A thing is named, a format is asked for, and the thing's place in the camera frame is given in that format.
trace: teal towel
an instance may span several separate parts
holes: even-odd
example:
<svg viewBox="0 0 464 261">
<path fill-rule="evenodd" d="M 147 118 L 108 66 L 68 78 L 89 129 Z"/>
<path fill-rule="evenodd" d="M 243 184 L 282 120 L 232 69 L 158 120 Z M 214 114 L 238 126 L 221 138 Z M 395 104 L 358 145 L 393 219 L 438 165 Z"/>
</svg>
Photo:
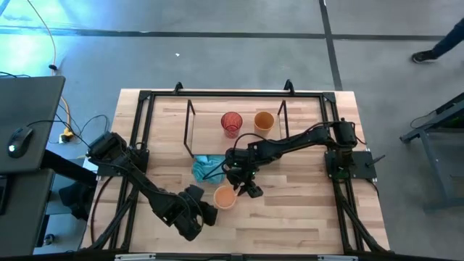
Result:
<svg viewBox="0 0 464 261">
<path fill-rule="evenodd" d="M 225 175 L 216 175 L 214 177 L 203 180 L 203 177 L 206 176 L 211 170 L 217 167 L 219 164 L 223 163 L 225 160 L 224 156 L 220 155 L 199 155 L 195 156 L 195 163 L 192 167 L 192 173 L 196 179 L 196 182 L 207 181 L 211 184 L 221 184 L 224 180 Z M 223 169 L 219 166 L 215 171 L 213 171 L 210 176 L 218 173 L 222 173 Z"/>
</svg>

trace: red plastic cup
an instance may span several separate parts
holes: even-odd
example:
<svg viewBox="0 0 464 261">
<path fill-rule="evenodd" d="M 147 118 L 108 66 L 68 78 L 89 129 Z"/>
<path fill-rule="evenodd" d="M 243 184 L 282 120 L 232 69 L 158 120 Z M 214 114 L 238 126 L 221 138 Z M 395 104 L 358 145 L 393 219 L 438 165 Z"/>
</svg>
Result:
<svg viewBox="0 0 464 261">
<path fill-rule="evenodd" d="M 237 112 L 227 112 L 220 119 L 220 124 L 224 129 L 224 135 L 228 138 L 236 138 L 239 135 L 243 122 L 240 114 Z"/>
</svg>

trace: wooden tabletop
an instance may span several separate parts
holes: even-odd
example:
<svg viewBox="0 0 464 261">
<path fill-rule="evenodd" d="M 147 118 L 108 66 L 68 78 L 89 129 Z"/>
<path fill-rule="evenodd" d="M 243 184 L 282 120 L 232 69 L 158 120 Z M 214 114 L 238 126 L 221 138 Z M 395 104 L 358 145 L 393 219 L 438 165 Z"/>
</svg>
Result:
<svg viewBox="0 0 464 261">
<path fill-rule="evenodd" d="M 129 141 L 131 136 L 139 91 L 139 89 L 123 89 L 120 92 L 112 131 L 119 133 L 126 141 Z M 263 110 L 276 115 L 283 98 L 157 97 L 155 99 L 148 144 L 149 167 L 146 176 L 158 187 L 175 193 L 184 190 L 190 184 L 201 186 L 205 190 L 202 200 L 212 204 L 212 194 L 218 186 L 198 184 L 194 180 L 191 174 L 194 160 L 183 145 L 187 99 L 192 101 L 198 115 L 216 117 L 234 111 L 245 115 L 244 120 L 248 120 L 248 116 Z M 315 99 L 285 98 L 285 100 L 288 107 L 290 135 L 301 133 L 322 120 L 319 103 Z M 355 122 L 356 134 L 363 140 L 363 128 L 354 93 L 336 92 L 336 103 L 339 117 Z M 139 140 L 142 136 L 145 113 L 146 106 L 139 128 Z M 274 128 L 280 128 L 281 135 L 284 137 L 285 128 L 282 120 L 276 120 Z M 189 136 L 189 142 L 194 142 L 193 135 Z M 217 139 L 221 137 L 210 135 L 206 141 L 215 144 Z M 196 149 L 203 153 L 210 148 Z M 363 149 L 365 146 L 362 144 L 358 144 L 355 148 L 355 150 Z M 220 210 L 216 225 L 213 227 L 205 225 L 203 231 L 191 242 L 179 236 L 174 226 L 168 228 L 159 220 L 153 214 L 146 197 L 140 195 L 130 251 L 341 254 L 334 189 L 327 178 L 323 159 L 325 150 L 324 146 L 301 149 L 285 154 L 279 161 L 261 167 L 255 183 L 262 188 L 264 195 L 256 199 L 250 199 L 247 194 L 240 196 L 232 210 Z M 113 178 L 101 196 L 94 221 L 96 238 L 115 214 L 120 182 L 121 178 Z M 103 182 L 99 183 L 97 192 L 102 184 Z M 376 191 L 371 184 L 363 180 L 353 180 L 353 188 L 361 221 L 377 242 L 388 249 L 389 244 Z M 347 222 L 347 225 L 350 242 L 355 247 L 352 226 L 350 222 Z M 124 229 L 125 219 L 121 226 L 119 242 L 122 241 Z M 90 229 L 87 229 L 82 247 L 90 244 Z"/>
</svg>

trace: gray floor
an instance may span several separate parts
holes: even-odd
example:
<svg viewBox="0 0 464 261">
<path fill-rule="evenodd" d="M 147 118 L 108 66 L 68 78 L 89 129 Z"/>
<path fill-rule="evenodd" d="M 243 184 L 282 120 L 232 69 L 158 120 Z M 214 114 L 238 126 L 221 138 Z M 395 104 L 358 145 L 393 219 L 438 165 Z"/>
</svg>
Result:
<svg viewBox="0 0 464 261">
<path fill-rule="evenodd" d="M 36 1 L 53 28 L 324 33 L 316 0 L 46 3 Z M 11 0 L 0 16 L 0 70 L 47 75 L 52 52 L 48 36 L 7 31 L 41 26 L 26 4 Z M 334 34 L 443 36 L 464 13 L 464 2 L 458 0 L 326 0 L 326 5 Z M 67 78 L 63 94 L 79 125 L 101 113 L 112 119 L 121 88 L 173 88 L 181 81 L 186 88 L 280 89 L 287 78 L 300 90 L 335 88 L 325 39 L 56 36 L 55 41 L 57 64 Z M 334 41 L 334 51 L 343 89 L 356 94 L 371 151 L 387 155 L 376 168 L 391 248 L 401 254 L 462 260 L 464 208 L 423 212 L 425 203 L 439 199 L 431 168 L 420 142 L 405 146 L 398 139 L 414 117 L 463 91 L 464 44 L 432 64 L 410 62 L 414 51 L 434 44 L 345 40 Z M 92 122 L 84 139 L 91 141 L 103 128 L 103 120 Z M 62 129 L 54 126 L 52 141 Z M 69 158 L 86 151 L 82 144 L 49 148 Z M 63 229 L 74 231 L 73 225 Z M 69 250 L 67 246 L 52 251 Z"/>
</svg>

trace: person's leg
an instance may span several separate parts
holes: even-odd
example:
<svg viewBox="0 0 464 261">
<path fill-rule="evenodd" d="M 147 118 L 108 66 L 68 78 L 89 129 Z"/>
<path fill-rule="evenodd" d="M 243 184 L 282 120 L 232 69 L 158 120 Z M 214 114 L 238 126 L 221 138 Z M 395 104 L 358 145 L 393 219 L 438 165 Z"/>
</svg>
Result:
<svg viewBox="0 0 464 261">
<path fill-rule="evenodd" d="M 455 25 L 432 50 L 420 51 L 411 56 L 413 62 L 421 63 L 431 59 L 437 59 L 449 50 L 455 48 L 462 40 L 464 40 L 464 18 Z"/>
</svg>

